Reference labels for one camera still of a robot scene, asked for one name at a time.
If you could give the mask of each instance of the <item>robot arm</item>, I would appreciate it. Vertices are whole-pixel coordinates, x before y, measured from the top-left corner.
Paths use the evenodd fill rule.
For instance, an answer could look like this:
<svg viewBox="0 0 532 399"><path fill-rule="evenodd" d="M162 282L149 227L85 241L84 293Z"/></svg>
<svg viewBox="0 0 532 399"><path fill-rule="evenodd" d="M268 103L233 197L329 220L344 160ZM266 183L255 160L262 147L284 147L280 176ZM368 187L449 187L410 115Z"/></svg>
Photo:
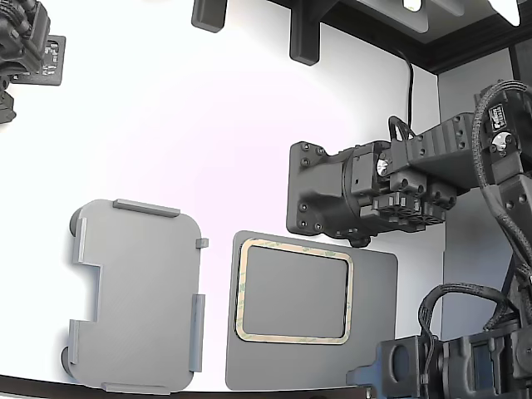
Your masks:
<svg viewBox="0 0 532 399"><path fill-rule="evenodd" d="M511 163L521 163L522 175L532 170L532 143L527 136L532 131L531 115L528 99L507 92L497 96L484 120L482 156L485 165L491 166L485 168L486 179L488 184L498 184L505 197L510 183L503 183L519 169ZM349 239L353 247L365 247L380 233L414 233L444 222L457 198L479 186L472 122L472 113L460 114L405 140L396 138L392 123L390 141L356 145L337 155L328 155L318 145L294 144L288 231L323 233ZM512 202L521 204L519 199Z"/></svg>
<svg viewBox="0 0 532 399"><path fill-rule="evenodd" d="M348 385L373 386L379 399L532 397L531 93L523 83L500 82L476 98L475 114L460 114L420 135L391 119L390 141L337 155L309 143L292 146L292 233L324 233L363 247L380 233L413 233L445 221L460 195L480 187L514 250L508 274L514 297L474 284L434 288L419 308L421 335L381 342L375 363L349 372ZM500 201L490 185L497 186ZM432 335L432 310L447 293L497 303L484 332L448 342Z"/></svg>

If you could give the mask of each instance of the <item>gray wall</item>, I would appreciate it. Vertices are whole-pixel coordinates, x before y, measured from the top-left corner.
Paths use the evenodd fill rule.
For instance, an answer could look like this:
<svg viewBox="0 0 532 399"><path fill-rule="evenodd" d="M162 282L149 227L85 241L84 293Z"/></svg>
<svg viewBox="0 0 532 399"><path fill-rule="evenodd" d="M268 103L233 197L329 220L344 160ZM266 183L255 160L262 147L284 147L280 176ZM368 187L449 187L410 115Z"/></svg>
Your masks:
<svg viewBox="0 0 532 399"><path fill-rule="evenodd" d="M441 120L475 110L474 94L499 79L513 79L510 53L503 50L439 76ZM479 190L462 195L446 222L445 283L464 282L501 288L510 246L491 217ZM443 298L441 337L478 333L494 305L470 296Z"/></svg>

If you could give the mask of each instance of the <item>black shelf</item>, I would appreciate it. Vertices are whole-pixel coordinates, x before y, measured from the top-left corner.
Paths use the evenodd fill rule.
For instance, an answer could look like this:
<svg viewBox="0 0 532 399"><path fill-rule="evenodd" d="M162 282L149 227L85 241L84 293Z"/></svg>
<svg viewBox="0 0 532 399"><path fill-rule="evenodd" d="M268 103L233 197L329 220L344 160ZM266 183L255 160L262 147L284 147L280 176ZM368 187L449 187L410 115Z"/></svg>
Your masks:
<svg viewBox="0 0 532 399"><path fill-rule="evenodd" d="M532 38L532 1L519 5L521 25L495 14L430 43L422 43L339 0L269 0L292 10L290 56L312 65L319 61L319 24L326 23L386 52L400 52L420 68L440 74ZM218 32L227 0L195 0L194 26Z"/></svg>

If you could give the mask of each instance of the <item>gray square panel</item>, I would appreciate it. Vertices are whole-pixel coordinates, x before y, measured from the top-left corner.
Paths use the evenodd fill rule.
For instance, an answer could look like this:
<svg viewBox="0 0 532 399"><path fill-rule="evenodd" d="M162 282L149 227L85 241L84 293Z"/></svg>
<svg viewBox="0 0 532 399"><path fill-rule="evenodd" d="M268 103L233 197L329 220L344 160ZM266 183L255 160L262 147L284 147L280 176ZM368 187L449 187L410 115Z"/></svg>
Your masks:
<svg viewBox="0 0 532 399"><path fill-rule="evenodd" d="M251 239L298 246L308 253L250 248L245 287L242 287L240 254ZM317 344L242 339L237 334L242 289L245 290L242 325L247 333L327 339L342 335L349 298L347 263L314 256L310 254L312 251L352 260L347 341ZM396 300L397 259L392 254L249 231L237 233L228 326L225 378L228 388L269 391L345 387L347 372L373 363L377 344L395 337Z"/></svg>
<svg viewBox="0 0 532 399"><path fill-rule="evenodd" d="M248 262L245 332L343 336L347 262L260 247L249 249ZM298 295L294 296L296 286Z"/></svg>

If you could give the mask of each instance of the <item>black wooden edge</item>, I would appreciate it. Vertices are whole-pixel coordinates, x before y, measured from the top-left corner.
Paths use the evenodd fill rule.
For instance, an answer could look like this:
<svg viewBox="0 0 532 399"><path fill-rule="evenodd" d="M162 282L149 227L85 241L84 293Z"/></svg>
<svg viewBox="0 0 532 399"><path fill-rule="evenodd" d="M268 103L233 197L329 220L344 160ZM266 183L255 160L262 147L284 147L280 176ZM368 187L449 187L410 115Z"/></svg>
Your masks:
<svg viewBox="0 0 532 399"><path fill-rule="evenodd" d="M293 4L290 0L269 1L287 8ZM532 38L532 2L519 7L519 27L495 14L427 44L343 2L334 6L322 22L396 56L401 51L413 64L439 75Z"/></svg>
<svg viewBox="0 0 532 399"><path fill-rule="evenodd" d="M101 389L73 384L43 382L0 376L0 395L40 397L43 399L153 399L152 395L109 393ZM366 389L349 387L327 390L291 392L179 392L170 398L179 399L365 399Z"/></svg>

